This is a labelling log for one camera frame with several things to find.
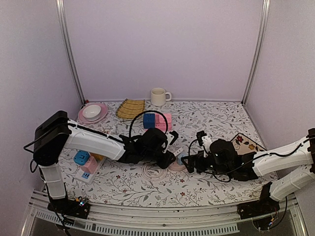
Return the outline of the round pink socket hub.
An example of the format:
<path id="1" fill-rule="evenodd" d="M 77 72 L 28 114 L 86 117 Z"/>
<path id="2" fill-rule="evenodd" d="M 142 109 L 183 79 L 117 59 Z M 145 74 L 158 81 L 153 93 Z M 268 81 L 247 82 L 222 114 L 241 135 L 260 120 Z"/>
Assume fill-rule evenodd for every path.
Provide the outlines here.
<path id="1" fill-rule="evenodd" d="M 172 171 L 180 172 L 186 169 L 185 165 L 179 165 L 177 161 L 171 163 L 168 167 Z"/>

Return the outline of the dark blue cube adapter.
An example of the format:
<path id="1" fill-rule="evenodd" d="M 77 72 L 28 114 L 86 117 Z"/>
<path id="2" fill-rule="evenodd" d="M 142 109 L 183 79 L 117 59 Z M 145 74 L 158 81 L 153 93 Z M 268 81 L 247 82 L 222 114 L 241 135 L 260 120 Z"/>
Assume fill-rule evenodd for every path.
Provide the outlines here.
<path id="1" fill-rule="evenodd" d="M 143 127 L 144 129 L 155 128 L 155 114 L 145 113 L 143 115 Z"/>

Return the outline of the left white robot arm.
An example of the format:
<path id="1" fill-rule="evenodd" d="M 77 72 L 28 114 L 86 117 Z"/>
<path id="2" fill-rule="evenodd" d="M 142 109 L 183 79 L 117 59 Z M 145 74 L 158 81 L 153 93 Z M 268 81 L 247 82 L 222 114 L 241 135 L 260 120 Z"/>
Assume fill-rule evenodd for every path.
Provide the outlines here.
<path id="1" fill-rule="evenodd" d="M 125 164 L 137 164 L 145 159 L 155 161 L 166 169 L 175 161 L 168 150 L 178 139 L 176 131 L 149 128 L 142 135 L 118 137 L 78 125 L 58 111 L 42 123 L 34 134 L 34 140 L 23 149 L 33 146 L 32 160 L 41 170 L 51 200 L 62 213 L 70 213 L 72 200 L 67 198 L 66 187 L 58 165 L 59 155 L 64 148 L 77 149 L 105 156 Z"/>

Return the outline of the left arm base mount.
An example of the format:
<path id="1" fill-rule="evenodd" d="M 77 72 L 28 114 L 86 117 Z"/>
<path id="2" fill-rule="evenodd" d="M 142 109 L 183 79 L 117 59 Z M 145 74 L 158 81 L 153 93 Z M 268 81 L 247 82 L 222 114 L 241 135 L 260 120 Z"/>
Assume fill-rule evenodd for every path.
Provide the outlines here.
<path id="1" fill-rule="evenodd" d="M 80 219 L 87 219 L 90 213 L 89 200 L 87 198 L 76 198 L 74 200 L 64 198 L 53 200 L 49 198 L 48 210 L 60 214 L 62 217 L 70 216 Z"/>

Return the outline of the pink power strip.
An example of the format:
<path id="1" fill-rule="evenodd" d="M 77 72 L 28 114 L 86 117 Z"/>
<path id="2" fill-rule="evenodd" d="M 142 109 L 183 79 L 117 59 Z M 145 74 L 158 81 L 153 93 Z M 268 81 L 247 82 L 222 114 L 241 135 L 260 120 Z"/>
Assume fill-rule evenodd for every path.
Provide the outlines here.
<path id="1" fill-rule="evenodd" d="M 172 130 L 172 115 L 163 113 L 163 115 L 155 113 L 155 128 L 166 132 Z"/>

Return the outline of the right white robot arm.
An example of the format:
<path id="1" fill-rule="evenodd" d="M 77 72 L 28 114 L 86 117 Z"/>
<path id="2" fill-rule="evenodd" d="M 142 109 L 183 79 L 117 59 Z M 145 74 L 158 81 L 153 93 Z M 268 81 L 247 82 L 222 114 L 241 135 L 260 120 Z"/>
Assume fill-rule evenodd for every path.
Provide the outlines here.
<path id="1" fill-rule="evenodd" d="M 263 186 L 260 200 L 254 204 L 258 214 L 265 214 L 274 202 L 301 189 L 315 178 L 315 130 L 309 129 L 307 136 L 273 150 L 252 151 L 239 155 L 231 141 L 211 141 L 205 132 L 197 133 L 196 141 L 203 150 L 185 156 L 181 162 L 189 173 L 198 172 L 217 176 L 228 176 L 229 180 L 250 181 L 271 172 L 294 167 L 283 178 Z"/>

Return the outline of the light blue plug adapter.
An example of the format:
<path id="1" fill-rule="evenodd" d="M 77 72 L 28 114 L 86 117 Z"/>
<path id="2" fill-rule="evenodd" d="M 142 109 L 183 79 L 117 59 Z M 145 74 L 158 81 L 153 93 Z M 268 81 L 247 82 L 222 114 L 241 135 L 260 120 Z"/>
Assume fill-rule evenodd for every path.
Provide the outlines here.
<path id="1" fill-rule="evenodd" d="M 186 152 L 181 152 L 178 156 L 177 156 L 177 164 L 178 165 L 183 165 L 183 163 L 182 163 L 182 158 L 183 157 L 187 157 L 188 156 L 188 154 L 186 153 Z"/>

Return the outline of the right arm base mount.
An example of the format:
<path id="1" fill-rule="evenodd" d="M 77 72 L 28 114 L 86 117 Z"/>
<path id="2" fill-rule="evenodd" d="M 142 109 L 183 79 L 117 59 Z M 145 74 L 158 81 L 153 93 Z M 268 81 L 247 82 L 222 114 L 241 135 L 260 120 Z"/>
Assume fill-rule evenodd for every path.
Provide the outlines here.
<path id="1" fill-rule="evenodd" d="M 241 219 L 257 217 L 280 210 L 279 201 L 275 201 L 270 197 L 271 185 L 272 183 L 269 182 L 263 186 L 258 200 L 237 205 L 237 213 Z"/>

